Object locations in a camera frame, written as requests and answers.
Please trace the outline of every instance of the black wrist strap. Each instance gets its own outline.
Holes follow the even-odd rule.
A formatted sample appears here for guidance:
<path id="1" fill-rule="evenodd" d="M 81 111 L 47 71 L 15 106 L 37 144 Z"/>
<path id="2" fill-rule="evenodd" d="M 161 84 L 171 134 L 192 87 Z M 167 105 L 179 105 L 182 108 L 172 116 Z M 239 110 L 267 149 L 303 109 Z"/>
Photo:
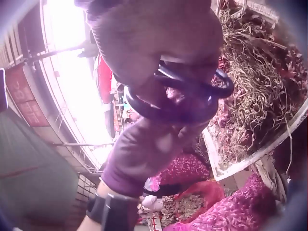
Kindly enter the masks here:
<path id="1" fill-rule="evenodd" d="M 105 207 L 106 199 L 95 194 L 94 198 L 89 198 L 87 202 L 86 215 L 95 222 L 101 224 L 103 211 Z"/>

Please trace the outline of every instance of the sleeve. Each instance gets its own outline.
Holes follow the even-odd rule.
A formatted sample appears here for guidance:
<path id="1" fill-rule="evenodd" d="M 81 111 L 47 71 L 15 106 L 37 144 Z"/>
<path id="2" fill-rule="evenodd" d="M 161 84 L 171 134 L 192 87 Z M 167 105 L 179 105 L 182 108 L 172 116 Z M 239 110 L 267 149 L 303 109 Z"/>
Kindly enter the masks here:
<path id="1" fill-rule="evenodd" d="M 141 203 L 141 205 L 152 210 L 154 208 L 154 203 L 156 199 L 157 199 L 156 196 L 152 196 L 152 195 L 146 196 L 143 202 Z"/>

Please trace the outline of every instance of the person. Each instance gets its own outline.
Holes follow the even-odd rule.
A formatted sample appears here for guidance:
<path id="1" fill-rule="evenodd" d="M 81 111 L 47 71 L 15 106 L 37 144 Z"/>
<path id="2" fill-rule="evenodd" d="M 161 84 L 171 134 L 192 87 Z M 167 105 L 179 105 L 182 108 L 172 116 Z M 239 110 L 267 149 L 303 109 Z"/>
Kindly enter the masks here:
<path id="1" fill-rule="evenodd" d="M 160 59 L 191 78 L 211 80 L 223 43 L 220 22 L 210 9 L 211 1 L 75 3 L 85 9 L 100 52 L 117 80 L 142 100 L 157 107 L 168 104 L 164 87 L 153 78 Z M 114 145 L 97 194 L 136 198 L 137 206 L 146 180 L 166 168 L 183 145 L 206 125 L 174 127 L 139 119 Z M 135 213 L 130 213 L 128 219 L 135 224 Z M 86 216 L 78 230 L 100 228 Z"/>

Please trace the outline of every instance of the sign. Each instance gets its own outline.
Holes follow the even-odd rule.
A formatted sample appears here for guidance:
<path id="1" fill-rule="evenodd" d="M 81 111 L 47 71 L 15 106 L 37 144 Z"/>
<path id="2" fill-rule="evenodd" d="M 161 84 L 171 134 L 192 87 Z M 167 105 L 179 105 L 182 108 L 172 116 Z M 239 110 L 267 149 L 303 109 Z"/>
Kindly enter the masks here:
<path id="1" fill-rule="evenodd" d="M 31 127 L 49 126 L 45 115 L 36 102 L 26 76 L 23 63 L 6 71 L 6 85 L 21 114 Z"/>

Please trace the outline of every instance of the wrist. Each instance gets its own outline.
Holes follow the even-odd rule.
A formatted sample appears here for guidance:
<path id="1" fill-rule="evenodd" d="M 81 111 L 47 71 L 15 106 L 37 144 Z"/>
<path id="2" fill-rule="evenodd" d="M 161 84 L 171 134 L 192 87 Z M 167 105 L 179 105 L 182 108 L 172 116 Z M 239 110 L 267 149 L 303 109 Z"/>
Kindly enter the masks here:
<path id="1" fill-rule="evenodd" d="M 107 166 L 101 175 L 102 182 L 100 192 L 107 196 L 108 191 L 126 197 L 139 198 L 143 193 L 145 181 L 138 181 L 126 174 L 117 171 L 116 168 Z"/>
<path id="2" fill-rule="evenodd" d="M 100 177 L 100 183 L 97 187 L 96 194 L 102 198 L 107 198 L 108 194 L 111 195 L 120 195 L 119 193 L 113 191 Z"/>

